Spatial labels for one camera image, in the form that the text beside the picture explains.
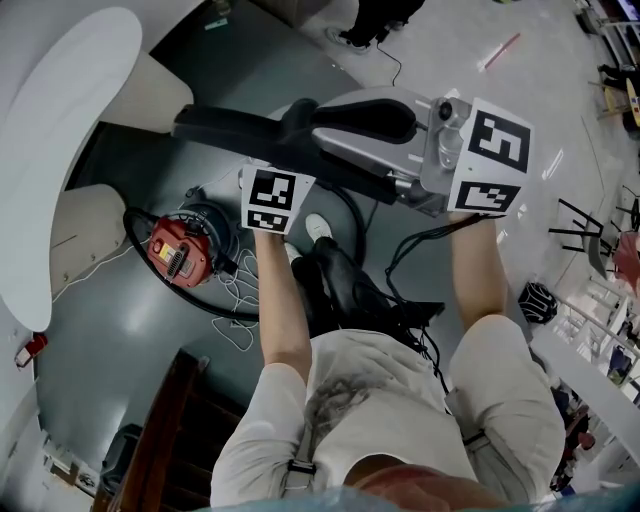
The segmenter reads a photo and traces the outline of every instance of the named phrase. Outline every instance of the black bag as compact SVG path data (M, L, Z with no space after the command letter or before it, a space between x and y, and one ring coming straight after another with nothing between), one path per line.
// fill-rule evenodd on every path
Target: black bag
M518 303L529 323L544 325L558 314L558 301L540 283L527 283Z

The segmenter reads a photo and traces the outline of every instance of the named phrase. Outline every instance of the wooden chair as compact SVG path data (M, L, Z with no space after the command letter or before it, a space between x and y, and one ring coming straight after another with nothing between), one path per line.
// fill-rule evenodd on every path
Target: wooden chair
M604 119L605 117L617 116L624 114L625 112L631 112L631 104L629 103L629 96L625 91L621 91L610 85L605 85L598 82L589 82L589 85L599 87L604 93L604 103L606 108L603 109L598 115L598 119Z

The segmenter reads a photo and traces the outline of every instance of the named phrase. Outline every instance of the white cable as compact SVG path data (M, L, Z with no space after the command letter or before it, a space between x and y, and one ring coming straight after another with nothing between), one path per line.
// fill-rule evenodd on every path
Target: white cable
M251 162L252 160L250 158L245 158L244 160L242 160L240 162L240 165L243 166L247 161ZM224 175L220 178L217 178L215 180L209 181L207 183L203 183L202 185L199 185L196 188L196 191L198 190L202 190L204 187L211 185L213 183L218 183L219 181L222 181L223 179L225 179L229 174L231 174L234 170L238 169L238 164L233 165L231 168L229 168L229 170L227 172L224 173ZM184 203L186 201L183 201L180 206L178 206L178 210L180 208L182 208L184 206ZM142 242L142 244L147 243L149 240L151 239L151 237L147 238L144 242ZM234 241L235 241L235 254L233 255L233 257L231 258L233 261L235 261L238 265L237 270L235 271L235 273L233 274L233 276L231 276L229 279L225 279L222 280L220 278L220 276L217 276L218 281L224 286L225 290L227 291L227 293L229 293L229 295L231 295L233 297L233 299L236 301L235 305L233 306L233 309L231 310L233 313L236 312L236 310L238 309L238 307L241 304L247 304L248 306L253 306L253 307L258 307L259 301L257 297L254 297L253 295L245 295L244 297L240 296L240 287L238 286L238 283L246 286L247 288L251 288L252 290L255 290L256 292L258 291L258 288L246 281L243 281L242 279L238 279L238 274L243 273L243 274L247 274L248 276L250 276L252 279L255 279L256 281L258 281L258 276L256 276L251 268L249 267L249 265L247 264L247 260L248 259L253 259L256 263L257 263L257 259L256 259L256 255L253 253L253 251L251 251L250 249L242 249L240 250L240 239L238 238L238 236L236 235L234 237ZM86 277L83 277L82 279L77 279L76 281L73 281L72 283L69 283L67 286L65 286L58 295L55 296L55 298L52 301L52 304L55 303L64 292L67 291L67 288L69 288L70 286L73 286L74 284L77 283L81 283L82 281L86 281L87 279L89 279L91 276L93 276L93 274L95 274L98 269L102 266L102 265L106 265L107 263L111 263L114 260L117 260L118 258L121 258L122 256L124 256L125 254L127 254L131 249L133 249L133 245L130 245L129 247L127 247L127 249L118 254L117 256L114 256L113 258L109 258L108 260L104 260L101 261L100 263L98 263L98 265L96 265L96 268L94 268L89 275L87 275ZM219 320L224 319L225 317L217 317L217 318L213 318L211 320L211 325L213 326L213 328L218 332L218 334L220 334L223 338L226 338L234 347L236 347L240 352L248 352L251 347L253 346L253 342L255 340L254 334L252 329L254 329L255 327L257 327L258 322L255 322L253 325L250 326L246 326L244 324L242 324L241 322L239 322L238 320L230 320L229 322L229 328L230 329L244 329L245 331L247 331L249 333L249 336L251 337L251 340L249 341L249 345L247 345L247 347L243 348L240 345L238 345L232 338L230 338L229 336L227 336L225 333L223 333L220 328L216 325L216 322L218 322Z
M147 238L144 242L142 242L143 244L146 244L149 240L151 239L151 237ZM127 250L124 252L121 252L120 254L118 254L117 256L114 256L113 258L109 258L108 260L104 260L101 261L100 263L98 263L96 265L96 268L94 268L88 276L85 276L81 279L76 279L75 281L69 283L67 286L65 286L58 295L55 296L55 298L51 301L51 304L55 304L55 302L62 296L62 294L64 292L67 291L67 288L69 288L70 286L73 286L74 284L78 284L81 283L82 281L86 281L87 279L89 279L93 274L95 274L98 269L102 266L102 265L106 265L107 263L111 263L114 260L117 260L118 258L122 258L125 254L127 254L131 249L133 249L133 245L130 245L129 247L127 247Z
M253 258L254 261L256 260L256 256L255 254L253 254L253 252L249 249L242 249L240 250L240 239L238 238L238 236L236 235L234 237L235 240L235 246L236 246L236 250L235 250L235 254L233 255L233 260L238 264L238 268L236 269L236 271L234 272L234 274L228 278L223 280L219 275L218 275L218 281L224 286L225 290L227 290L227 292L229 293L229 295L231 295L236 303L233 306L233 309L231 310L232 312L236 312L236 310L238 309L238 307L240 306L240 304L247 304L249 306L253 306L253 307L258 307L259 301L257 297L254 297L253 295L245 295L244 297L240 296L240 287L238 286L238 283L243 284L245 286L247 286L248 288L251 288L255 291L258 291L258 288L253 286L250 283L247 283L246 281L243 281L241 279L238 279L238 274L240 272L242 272L243 274L248 274L249 276L251 276L253 279L255 279L256 281L258 280L258 276L256 276L252 271L251 268L249 267L249 265L247 264L247 259L249 258ZM240 265L244 265L245 270L242 270L240 268ZM249 333L250 336L250 341L249 344L246 347L241 347L240 345L238 345L230 336L227 336L225 333L222 332L222 330L216 325L216 322L219 320L224 319L224 317L217 317L217 318L213 318L211 320L211 325L213 326L213 328L218 332L218 334L220 334L220 336L222 336L223 338L227 339L227 341L229 341L229 343L231 343L234 347L236 347L240 352L244 353L244 352L248 352L251 347L253 346L253 342L255 341L255 336L253 334L253 330L257 325L258 322L255 322L253 325L247 326L244 325L243 323L239 322L238 320L230 320L229 321L229 328L230 329L244 329L245 331L247 331L247 333Z

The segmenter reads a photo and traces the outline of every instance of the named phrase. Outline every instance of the white shirt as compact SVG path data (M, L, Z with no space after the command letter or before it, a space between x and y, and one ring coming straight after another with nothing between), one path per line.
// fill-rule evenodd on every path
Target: white shirt
M335 331L312 347L308 386L286 364L263 369L213 470L212 507L281 497L305 422L312 433L307 460L317 467L310 491L341 485L358 461L377 454L476 480L430 362L369 331ZM520 328L502 316L482 319L460 342L450 370L468 415L506 444L537 494L547 493L564 424Z

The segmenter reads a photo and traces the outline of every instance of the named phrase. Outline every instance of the wire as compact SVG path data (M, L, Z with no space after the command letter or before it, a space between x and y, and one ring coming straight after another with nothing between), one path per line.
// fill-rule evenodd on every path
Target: wire
M373 208L371 208L371 213L369 214L369 218L367 219L367 223L364 226L364 232L365 234L369 232L369 228L371 227L371 224L373 223L373 217L376 214L376 212L378 211L378 206L380 206L380 201L376 201L373 205Z
M258 307L259 305L259 300L257 297L254 297L253 295L245 295L244 297L240 296L240 287L238 286L238 283L243 284L244 286L251 288L252 290L255 290L256 292L258 291L258 288L246 281L243 281L241 279L238 279L238 274L243 273L243 274L247 274L250 277L252 277L253 279L256 280L256 282L258 281L258 276L255 275L252 271L251 268L249 267L249 265L247 264L247 260L248 259L253 259L256 263L256 256L255 254L250 250L250 249L242 249L240 251L240 239L238 238L238 236L235 236L235 242L236 242L236 250L235 250L235 254L233 256L233 258L231 258L232 260L234 260L237 264L238 264L238 268L236 269L235 273L233 276L231 276L229 279L222 279L220 275L218 275L217 279L218 281L225 287L225 289L227 290L227 292L235 299L236 303L232 308L232 312L236 312L236 310L238 309L238 306L240 306L241 304L247 304L249 306L253 306L253 307ZM243 264L245 267L245 270L242 270L240 268L240 265ZM231 338L230 336L227 336L224 332L222 332L222 330L216 325L216 322L223 320L225 317L219 316L217 318L213 318L211 319L211 325L213 326L213 328L218 332L218 334L220 334L220 336L222 336L223 338L225 338L227 341L229 341L234 347L236 347L240 352L245 353L248 352L251 347L253 346L253 342L255 341L255 336L253 334L253 329L255 327L258 326L258 322L254 322L252 325L244 325L243 323L239 322L238 320L231 320L229 322L229 328L230 329L243 329L245 330L249 336L250 336L250 341L249 344L246 347L241 347L240 345L238 345L238 343L236 343L233 338Z
M416 338L412 333L411 330L409 328L407 328L406 326L409 325L409 312L407 311L407 306L411 305L411 306L415 306L415 307L420 307L418 304L416 304L415 302L412 301L408 301L406 299L404 299L400 293L398 292L398 289L395 286L395 283L393 282L393 279L391 278L393 272L395 271L395 269L398 267L398 265L402 262L402 260L407 257L407 255L409 255L409 253L411 253L418 245L420 245L422 242L426 241L426 240L437 240L440 238L444 238L446 236L449 236L453 233L455 233L456 231L463 229L467 226L471 226L473 224L476 224L482 220L485 219L489 219L489 218L496 218L496 217L492 217L490 215L484 215L484 214L477 214L474 213L472 216L460 221L460 222L456 222L453 224L446 224L444 226L440 226L434 229L429 229L426 231L421 231L418 233L414 233L413 235L409 235L408 237L406 237L405 239L403 239L399 244L398 247L395 250L395 253L393 255L393 258L391 259L391 262L389 264L389 266L385 269L384 273L386 276L386 283L387 286L389 287L389 289L391 290L391 294L393 295L393 299L391 299L388 295L386 294L382 294L382 292L376 291L376 293L380 293L382 295L384 295L385 297L389 298L390 300L393 300L396 304L398 304L398 307L400 308L400 311L402 313L402 317L404 318L404 323L405 323L405 330L406 330L406 335L409 336L412 340L412 342L414 342L417 346L418 349L416 350L418 353L420 353L422 355L422 357L424 357L425 359L428 359L429 361L432 362L433 364L433 371L434 371L434 375L436 377L438 377L440 379L440 383L442 384L442 388L444 389L445 393L448 393L448 388L447 385L444 381L444 376L442 374L442 371L440 370L440 349L438 348L438 345L436 344L436 342L433 340L433 338L429 335L429 333L426 330L426 325L422 325L421 327L421 336L420 338ZM429 353L429 350L424 342L424 338L426 338L429 343L431 344L431 346L433 347L433 351L435 354L435 359L433 359L431 357L431 354Z
M398 75L400 74L400 71L402 71L402 62L400 62L398 59L396 59L393 55L389 55L387 52L385 52L382 48L380 48L380 41L378 41L378 44L376 44L376 48L381 51L382 53L384 53L387 57L389 57L391 60L393 60L394 62L396 62L398 64L398 71L396 71L396 74L393 76L393 79L391 80L391 85L393 85L394 87L396 86L396 78L398 78Z
M151 237L147 238L144 242L142 242L143 244L146 244L149 239ZM62 297L62 294L64 292L67 291L68 288L70 288L71 286L78 284L78 283L82 283L83 281L86 281L87 279L89 279L93 274L95 274L98 270L100 270L100 267L102 265L106 265L107 263L111 263L112 261L117 260L118 258L122 258L125 254L127 254L131 249L133 249L133 244L130 245L129 247L127 247L127 249L124 252L121 252L120 254L118 254L117 256L114 256L113 258L109 258L108 260L104 260L101 261L100 263L98 263L96 265L96 267L89 273L89 275L87 275L86 277L83 277L81 279L76 279L75 281L69 283L67 286L65 286L62 290L60 290L60 293L58 293L58 295L55 296L55 298L51 301L51 304L55 304L55 302Z

